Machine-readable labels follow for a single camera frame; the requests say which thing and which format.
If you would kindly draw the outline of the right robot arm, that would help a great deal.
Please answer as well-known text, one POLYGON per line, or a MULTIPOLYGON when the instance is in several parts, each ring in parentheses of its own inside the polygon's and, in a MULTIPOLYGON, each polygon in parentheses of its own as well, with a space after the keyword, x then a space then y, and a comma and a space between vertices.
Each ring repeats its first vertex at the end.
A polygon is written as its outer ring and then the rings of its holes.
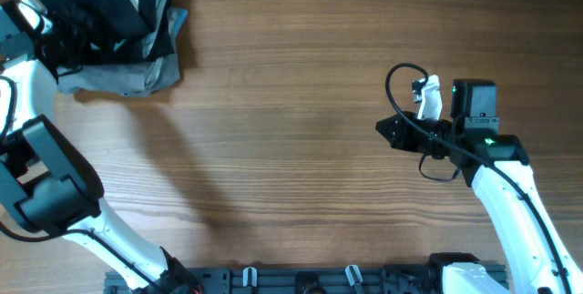
POLYGON ((397 109, 376 130, 395 149, 450 159, 491 219, 516 292, 581 292, 582 270, 538 195, 527 152, 516 136, 498 132, 496 84, 456 79, 448 120, 440 117, 437 76, 416 80, 412 88, 418 112, 397 109))

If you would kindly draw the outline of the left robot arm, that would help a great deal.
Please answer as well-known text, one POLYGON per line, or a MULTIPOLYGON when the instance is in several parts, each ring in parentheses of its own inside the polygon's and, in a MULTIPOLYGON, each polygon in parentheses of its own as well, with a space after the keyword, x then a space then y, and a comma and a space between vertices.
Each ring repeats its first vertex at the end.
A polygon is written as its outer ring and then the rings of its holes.
POLYGON ((141 237, 107 203, 96 170, 54 125, 57 72, 46 56, 53 24, 36 0, 1 5, 1 205, 25 243, 77 243, 132 293, 201 293, 200 281, 141 237))

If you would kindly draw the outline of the black t-shirt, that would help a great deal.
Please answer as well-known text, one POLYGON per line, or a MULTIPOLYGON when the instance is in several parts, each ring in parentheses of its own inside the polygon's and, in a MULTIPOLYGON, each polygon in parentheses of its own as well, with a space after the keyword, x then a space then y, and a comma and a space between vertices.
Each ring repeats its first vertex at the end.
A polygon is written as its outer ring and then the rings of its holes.
POLYGON ((145 61, 142 40, 156 30, 156 0, 40 0, 59 25, 70 65, 145 61))

